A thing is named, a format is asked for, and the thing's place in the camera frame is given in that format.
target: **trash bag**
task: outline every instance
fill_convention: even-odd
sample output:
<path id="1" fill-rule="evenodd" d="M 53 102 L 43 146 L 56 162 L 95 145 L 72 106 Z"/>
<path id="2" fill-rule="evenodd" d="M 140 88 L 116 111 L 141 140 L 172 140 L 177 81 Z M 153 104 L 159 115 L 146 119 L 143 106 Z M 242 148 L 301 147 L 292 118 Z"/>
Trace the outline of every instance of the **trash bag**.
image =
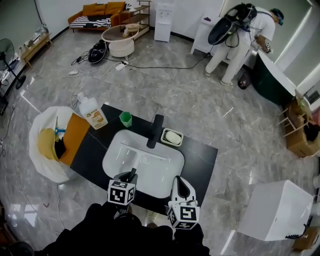
<path id="1" fill-rule="evenodd" d="M 308 123 L 303 127 L 306 139 L 309 142 L 314 142 L 319 135 L 320 126 L 317 124 Z"/>
<path id="2" fill-rule="evenodd" d="M 250 74 L 246 71 L 243 73 L 243 75 L 239 79 L 238 86 L 242 90 L 245 90 L 249 85 L 251 85 L 251 78 L 250 78 Z"/>
<path id="3" fill-rule="evenodd" d="M 57 117 L 58 127 L 66 129 L 73 113 L 75 112 L 67 106 L 51 106 L 36 116 L 29 132 L 29 156 L 35 169 L 38 173 L 57 184 L 63 184 L 78 177 L 78 175 L 66 164 L 54 159 L 48 159 L 42 155 L 37 146 L 38 135 L 46 128 L 55 130 Z"/>

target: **extension cord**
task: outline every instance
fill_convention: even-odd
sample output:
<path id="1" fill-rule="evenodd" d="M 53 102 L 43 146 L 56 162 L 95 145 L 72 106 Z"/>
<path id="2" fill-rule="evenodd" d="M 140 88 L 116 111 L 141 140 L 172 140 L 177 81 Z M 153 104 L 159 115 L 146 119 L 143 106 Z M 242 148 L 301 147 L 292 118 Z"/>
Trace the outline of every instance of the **extension cord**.
<path id="1" fill-rule="evenodd" d="M 121 64 L 119 64 L 118 66 L 116 66 L 115 69 L 116 69 L 117 71 L 120 71 L 120 70 L 122 70 L 123 68 L 125 68 L 126 65 L 128 65 L 128 64 L 129 64 L 128 61 L 123 61 Z"/>

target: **white trash bin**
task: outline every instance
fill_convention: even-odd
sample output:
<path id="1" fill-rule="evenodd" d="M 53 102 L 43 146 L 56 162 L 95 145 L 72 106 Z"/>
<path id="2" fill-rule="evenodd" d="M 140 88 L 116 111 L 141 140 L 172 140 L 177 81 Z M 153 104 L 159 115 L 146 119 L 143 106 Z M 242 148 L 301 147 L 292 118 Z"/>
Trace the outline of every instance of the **white trash bin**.
<path id="1" fill-rule="evenodd" d="M 290 180 L 258 184 L 237 231 L 262 241 L 302 235 L 313 200 Z"/>

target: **white pants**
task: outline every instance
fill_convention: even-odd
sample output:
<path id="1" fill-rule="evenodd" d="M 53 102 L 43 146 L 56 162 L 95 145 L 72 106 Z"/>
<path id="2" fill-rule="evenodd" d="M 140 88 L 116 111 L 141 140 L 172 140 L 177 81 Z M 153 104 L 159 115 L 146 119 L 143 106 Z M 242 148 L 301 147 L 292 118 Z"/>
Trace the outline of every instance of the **white pants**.
<path id="1" fill-rule="evenodd" d="M 228 46 L 236 46 L 239 42 L 238 46 L 235 48 L 231 48 Z M 225 74 L 222 78 L 222 81 L 225 83 L 231 83 L 231 80 L 234 78 L 238 70 L 240 69 L 240 65 L 244 64 L 244 60 L 246 54 L 250 49 L 250 45 L 242 41 L 241 39 L 238 40 L 237 35 L 231 36 L 227 39 L 227 42 L 223 42 L 218 45 L 218 49 L 214 53 L 212 59 L 206 65 L 205 71 L 211 73 L 216 69 L 218 64 L 223 61 L 227 55 L 228 59 L 230 59 L 230 63 L 225 71 Z"/>

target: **power strip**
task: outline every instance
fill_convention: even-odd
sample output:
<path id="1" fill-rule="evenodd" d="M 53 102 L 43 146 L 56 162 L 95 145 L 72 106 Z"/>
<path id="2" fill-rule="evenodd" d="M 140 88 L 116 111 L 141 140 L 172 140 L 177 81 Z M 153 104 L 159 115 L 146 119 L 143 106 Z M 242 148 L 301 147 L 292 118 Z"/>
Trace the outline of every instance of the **power strip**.
<path id="1" fill-rule="evenodd" d="M 115 67 L 116 70 L 120 71 L 122 70 L 123 68 L 126 67 L 126 65 L 128 65 L 129 62 L 128 61 L 124 61 L 123 63 L 119 64 L 118 66 Z"/>
<path id="2" fill-rule="evenodd" d="M 74 75 L 77 75 L 79 73 L 79 71 L 77 69 L 73 69 L 69 72 L 69 75 L 70 76 L 74 76 Z"/>

